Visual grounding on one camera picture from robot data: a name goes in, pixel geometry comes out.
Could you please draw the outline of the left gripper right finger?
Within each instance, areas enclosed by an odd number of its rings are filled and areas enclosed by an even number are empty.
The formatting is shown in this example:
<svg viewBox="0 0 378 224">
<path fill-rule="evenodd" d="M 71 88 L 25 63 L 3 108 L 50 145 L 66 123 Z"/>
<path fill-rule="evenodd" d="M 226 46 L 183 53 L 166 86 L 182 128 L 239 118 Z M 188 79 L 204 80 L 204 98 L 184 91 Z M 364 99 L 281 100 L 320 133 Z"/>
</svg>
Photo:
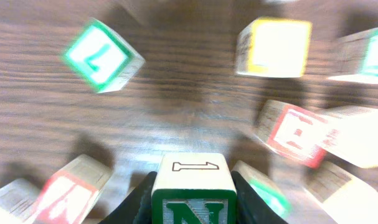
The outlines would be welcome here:
<svg viewBox="0 0 378 224">
<path fill-rule="evenodd" d="M 264 202 L 237 171 L 232 171 L 231 176 L 237 191 L 236 223 L 288 224 Z"/>
</svg>

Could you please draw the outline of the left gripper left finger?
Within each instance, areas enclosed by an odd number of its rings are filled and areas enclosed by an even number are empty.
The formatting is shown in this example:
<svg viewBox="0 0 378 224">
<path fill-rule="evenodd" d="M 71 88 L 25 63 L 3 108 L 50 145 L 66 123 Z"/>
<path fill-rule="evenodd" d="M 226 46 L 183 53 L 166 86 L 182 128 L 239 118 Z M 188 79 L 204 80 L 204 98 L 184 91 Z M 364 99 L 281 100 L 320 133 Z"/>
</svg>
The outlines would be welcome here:
<svg viewBox="0 0 378 224">
<path fill-rule="evenodd" d="M 157 172 L 150 172 L 99 224 L 152 224 L 151 191 L 156 176 Z"/>
</svg>

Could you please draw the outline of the green N block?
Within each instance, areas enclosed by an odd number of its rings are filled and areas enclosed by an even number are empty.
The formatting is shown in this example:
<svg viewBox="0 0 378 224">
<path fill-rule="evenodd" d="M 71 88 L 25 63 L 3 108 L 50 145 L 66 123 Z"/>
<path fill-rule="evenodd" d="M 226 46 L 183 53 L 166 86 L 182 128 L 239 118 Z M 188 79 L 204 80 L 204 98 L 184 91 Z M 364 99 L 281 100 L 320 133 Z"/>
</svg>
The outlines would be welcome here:
<svg viewBox="0 0 378 224">
<path fill-rule="evenodd" d="M 151 192 L 153 223 L 235 223 L 237 191 L 219 153 L 165 154 Z"/>
</svg>

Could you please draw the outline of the green Z block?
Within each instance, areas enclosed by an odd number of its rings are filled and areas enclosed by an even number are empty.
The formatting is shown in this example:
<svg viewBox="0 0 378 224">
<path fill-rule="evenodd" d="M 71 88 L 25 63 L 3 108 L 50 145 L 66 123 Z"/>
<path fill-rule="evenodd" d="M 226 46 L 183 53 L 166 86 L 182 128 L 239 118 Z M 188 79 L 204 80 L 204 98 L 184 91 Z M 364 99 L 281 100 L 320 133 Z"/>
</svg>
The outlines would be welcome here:
<svg viewBox="0 0 378 224">
<path fill-rule="evenodd" d="M 233 167 L 265 201 L 265 203 L 280 217 L 285 218 L 291 212 L 291 204 L 267 175 L 244 161 L 237 161 Z"/>
</svg>

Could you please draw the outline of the red A block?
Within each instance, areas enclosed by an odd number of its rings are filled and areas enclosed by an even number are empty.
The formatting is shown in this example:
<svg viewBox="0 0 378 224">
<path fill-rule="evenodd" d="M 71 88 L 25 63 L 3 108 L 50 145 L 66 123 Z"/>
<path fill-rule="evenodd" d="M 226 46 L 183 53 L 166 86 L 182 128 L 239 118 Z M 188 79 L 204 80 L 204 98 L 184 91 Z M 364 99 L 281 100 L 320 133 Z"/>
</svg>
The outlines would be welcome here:
<svg viewBox="0 0 378 224">
<path fill-rule="evenodd" d="M 46 182 L 27 223 L 81 224 L 112 173 L 88 155 L 76 157 Z"/>
</svg>

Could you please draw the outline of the red E block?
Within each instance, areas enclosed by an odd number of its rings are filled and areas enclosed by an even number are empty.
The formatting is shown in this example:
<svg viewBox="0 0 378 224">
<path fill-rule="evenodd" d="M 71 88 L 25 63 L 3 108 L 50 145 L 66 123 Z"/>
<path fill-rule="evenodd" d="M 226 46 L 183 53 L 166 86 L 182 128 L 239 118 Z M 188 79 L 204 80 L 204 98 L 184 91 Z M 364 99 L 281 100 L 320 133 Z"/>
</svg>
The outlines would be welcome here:
<svg viewBox="0 0 378 224">
<path fill-rule="evenodd" d="M 322 116 L 277 100 L 266 101 L 254 132 L 273 152 L 313 169 L 319 167 L 334 133 Z"/>
</svg>

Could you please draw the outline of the yellow O block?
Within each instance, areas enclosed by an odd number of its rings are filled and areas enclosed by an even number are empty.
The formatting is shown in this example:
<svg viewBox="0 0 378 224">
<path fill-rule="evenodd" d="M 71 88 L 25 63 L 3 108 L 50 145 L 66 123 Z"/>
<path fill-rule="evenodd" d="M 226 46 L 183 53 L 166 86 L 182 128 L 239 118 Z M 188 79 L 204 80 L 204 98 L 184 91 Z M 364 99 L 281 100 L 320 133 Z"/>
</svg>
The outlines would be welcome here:
<svg viewBox="0 0 378 224">
<path fill-rule="evenodd" d="M 331 162 L 310 172 L 304 189 L 336 223 L 378 224 L 378 191 Z"/>
</svg>

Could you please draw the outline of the yellow K block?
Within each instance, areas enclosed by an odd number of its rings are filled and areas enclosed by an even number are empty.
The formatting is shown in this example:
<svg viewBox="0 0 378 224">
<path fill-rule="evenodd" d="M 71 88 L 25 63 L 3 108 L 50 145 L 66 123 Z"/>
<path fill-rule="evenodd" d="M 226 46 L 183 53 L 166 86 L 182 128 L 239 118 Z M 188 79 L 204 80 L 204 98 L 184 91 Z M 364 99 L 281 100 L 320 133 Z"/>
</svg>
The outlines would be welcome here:
<svg viewBox="0 0 378 224">
<path fill-rule="evenodd" d="M 29 223 L 40 190 L 25 179 L 0 188 L 0 223 Z"/>
</svg>

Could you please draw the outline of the yellow S block centre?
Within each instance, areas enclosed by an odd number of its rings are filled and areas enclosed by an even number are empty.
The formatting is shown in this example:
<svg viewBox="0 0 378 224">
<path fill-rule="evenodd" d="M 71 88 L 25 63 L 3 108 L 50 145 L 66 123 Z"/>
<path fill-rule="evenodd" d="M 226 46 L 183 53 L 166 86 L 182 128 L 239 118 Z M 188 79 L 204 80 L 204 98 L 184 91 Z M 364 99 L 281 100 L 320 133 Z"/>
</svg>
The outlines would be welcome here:
<svg viewBox="0 0 378 224">
<path fill-rule="evenodd" d="M 332 127 L 328 152 L 363 169 L 378 167 L 378 109 L 340 106 L 317 114 Z"/>
</svg>

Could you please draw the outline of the yellow s block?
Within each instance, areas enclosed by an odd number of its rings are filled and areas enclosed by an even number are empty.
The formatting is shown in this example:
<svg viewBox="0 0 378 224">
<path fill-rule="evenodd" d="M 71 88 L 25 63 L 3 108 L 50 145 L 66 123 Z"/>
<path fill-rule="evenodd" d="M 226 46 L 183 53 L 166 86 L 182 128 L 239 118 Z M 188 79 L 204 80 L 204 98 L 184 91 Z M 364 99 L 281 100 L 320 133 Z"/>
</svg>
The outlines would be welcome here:
<svg viewBox="0 0 378 224">
<path fill-rule="evenodd" d="M 312 28 L 309 21 L 255 19 L 238 35 L 235 72 L 265 78 L 302 77 Z"/>
<path fill-rule="evenodd" d="M 378 109 L 340 106 L 317 114 L 332 127 L 328 152 L 363 169 L 378 167 Z"/>
</svg>

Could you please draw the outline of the green 7 block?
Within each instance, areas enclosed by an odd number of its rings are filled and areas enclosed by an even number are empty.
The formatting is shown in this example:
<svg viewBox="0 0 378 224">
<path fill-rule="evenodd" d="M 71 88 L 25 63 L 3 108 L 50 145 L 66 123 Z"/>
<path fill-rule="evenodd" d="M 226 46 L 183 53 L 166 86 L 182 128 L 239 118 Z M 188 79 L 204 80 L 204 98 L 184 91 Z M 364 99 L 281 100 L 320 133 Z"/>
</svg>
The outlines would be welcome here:
<svg viewBox="0 0 378 224">
<path fill-rule="evenodd" d="M 97 19 L 67 47 L 62 60 L 95 93 L 123 89 L 146 62 L 120 34 Z"/>
</svg>

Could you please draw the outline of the yellow S block left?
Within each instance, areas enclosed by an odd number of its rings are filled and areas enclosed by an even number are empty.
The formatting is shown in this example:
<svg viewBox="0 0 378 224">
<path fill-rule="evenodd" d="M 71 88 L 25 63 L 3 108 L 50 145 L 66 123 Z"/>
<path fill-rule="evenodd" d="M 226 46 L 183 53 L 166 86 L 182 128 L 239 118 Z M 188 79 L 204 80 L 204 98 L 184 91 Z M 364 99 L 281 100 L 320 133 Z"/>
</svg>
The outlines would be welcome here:
<svg viewBox="0 0 378 224">
<path fill-rule="evenodd" d="M 302 77 L 312 28 L 309 21 L 255 19 L 238 35 L 235 72 L 265 78 Z"/>
</svg>

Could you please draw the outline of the green R block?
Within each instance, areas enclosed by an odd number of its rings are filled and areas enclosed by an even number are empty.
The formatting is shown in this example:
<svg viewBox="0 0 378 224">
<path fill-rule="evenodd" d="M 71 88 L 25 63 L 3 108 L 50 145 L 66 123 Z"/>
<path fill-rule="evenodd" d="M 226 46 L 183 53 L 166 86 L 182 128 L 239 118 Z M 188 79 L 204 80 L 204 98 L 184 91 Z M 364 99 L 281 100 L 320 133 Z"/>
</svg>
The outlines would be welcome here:
<svg viewBox="0 0 378 224">
<path fill-rule="evenodd" d="M 378 27 L 337 39 L 330 80 L 378 85 Z"/>
</svg>

